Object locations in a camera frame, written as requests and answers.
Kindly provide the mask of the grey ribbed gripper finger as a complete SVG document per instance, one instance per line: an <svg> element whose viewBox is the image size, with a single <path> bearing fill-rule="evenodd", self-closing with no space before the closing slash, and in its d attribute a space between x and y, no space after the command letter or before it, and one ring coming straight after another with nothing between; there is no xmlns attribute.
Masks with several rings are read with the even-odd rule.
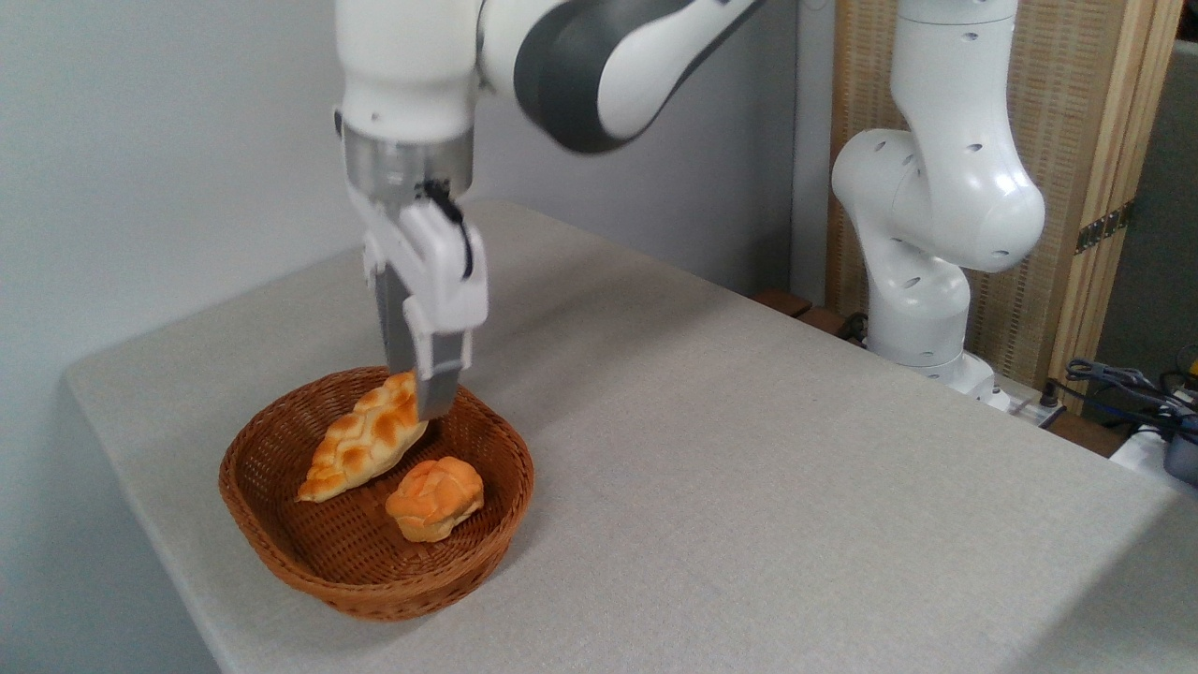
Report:
<svg viewBox="0 0 1198 674"><path fill-rule="evenodd" d="M379 323L391 374L411 372L416 368L415 338L403 312L403 305L409 298L409 289L391 266L375 273Z"/></svg>
<svg viewBox="0 0 1198 674"><path fill-rule="evenodd" d="M436 332L419 304L403 305L403 370L416 375L416 412L428 421L449 413L462 371L472 363L474 333Z"/></svg>

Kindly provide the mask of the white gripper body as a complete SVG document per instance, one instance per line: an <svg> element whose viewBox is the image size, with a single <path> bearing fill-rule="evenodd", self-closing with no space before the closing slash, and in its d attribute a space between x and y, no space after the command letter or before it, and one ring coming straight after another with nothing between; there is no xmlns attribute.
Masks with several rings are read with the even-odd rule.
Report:
<svg viewBox="0 0 1198 674"><path fill-rule="evenodd" d="M420 183L411 204L391 211L352 186L347 196L365 225L367 277L391 266L434 330L474 330L488 318L488 260L448 187Z"/></svg>

